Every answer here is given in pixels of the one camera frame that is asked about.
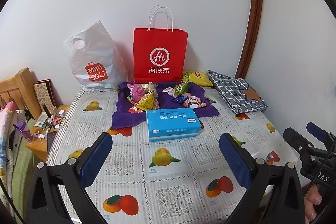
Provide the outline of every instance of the gray plaid cloth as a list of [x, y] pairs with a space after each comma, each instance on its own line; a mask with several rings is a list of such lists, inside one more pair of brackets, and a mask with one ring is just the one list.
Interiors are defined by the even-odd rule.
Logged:
[[208, 75], [210, 81], [235, 114], [260, 111], [268, 107], [261, 97], [262, 102], [254, 99], [247, 100], [246, 94], [240, 90], [247, 90], [251, 87], [243, 78], [231, 78], [212, 70], [208, 70]]

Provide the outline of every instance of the purple tumbler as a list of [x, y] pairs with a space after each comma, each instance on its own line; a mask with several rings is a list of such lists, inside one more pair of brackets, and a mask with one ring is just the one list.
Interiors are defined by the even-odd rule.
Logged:
[[32, 143], [34, 141], [34, 136], [30, 134], [29, 128], [24, 120], [19, 121], [16, 126], [16, 130], [26, 139], [27, 142]]

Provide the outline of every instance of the blue gripper pad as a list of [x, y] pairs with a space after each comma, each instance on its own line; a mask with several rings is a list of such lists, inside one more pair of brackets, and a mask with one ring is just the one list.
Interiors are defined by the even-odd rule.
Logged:
[[219, 148], [239, 185], [248, 190], [252, 185], [251, 170], [224, 134], [219, 139]]
[[112, 143], [111, 135], [106, 133], [88, 160], [83, 164], [81, 168], [81, 186], [83, 189], [91, 186], [95, 181], [100, 168], [112, 149]]
[[320, 142], [327, 141], [327, 134], [326, 132], [319, 128], [317, 125], [315, 125], [312, 122], [307, 123], [306, 127], [307, 131], [312, 134], [315, 138], [317, 138]]

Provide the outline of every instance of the purple towel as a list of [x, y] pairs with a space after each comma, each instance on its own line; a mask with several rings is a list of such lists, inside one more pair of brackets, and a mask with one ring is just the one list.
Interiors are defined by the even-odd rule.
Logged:
[[[171, 97], [168, 93], [162, 92], [165, 88], [174, 88], [177, 82], [161, 82], [157, 86], [158, 100], [160, 108], [171, 109], [171, 108], [182, 108], [183, 105], [179, 103], [173, 103]], [[146, 120], [146, 113], [130, 113], [128, 109], [133, 105], [126, 99], [129, 96], [129, 89], [127, 84], [137, 84], [137, 83], [121, 83], [119, 85], [120, 92], [118, 95], [117, 111], [112, 115], [112, 126], [115, 129], [124, 127], [134, 127], [141, 122]], [[193, 96], [197, 96], [200, 100], [206, 103], [207, 106], [194, 109], [197, 117], [212, 117], [218, 116], [218, 110], [211, 105], [210, 100], [204, 97], [205, 90], [195, 83], [189, 82], [188, 92]]]

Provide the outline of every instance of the white plastic bag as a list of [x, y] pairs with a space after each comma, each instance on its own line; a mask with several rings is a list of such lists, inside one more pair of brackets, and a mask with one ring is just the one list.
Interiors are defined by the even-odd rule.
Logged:
[[98, 21], [63, 42], [71, 71], [85, 91], [114, 90], [131, 79], [117, 46]]

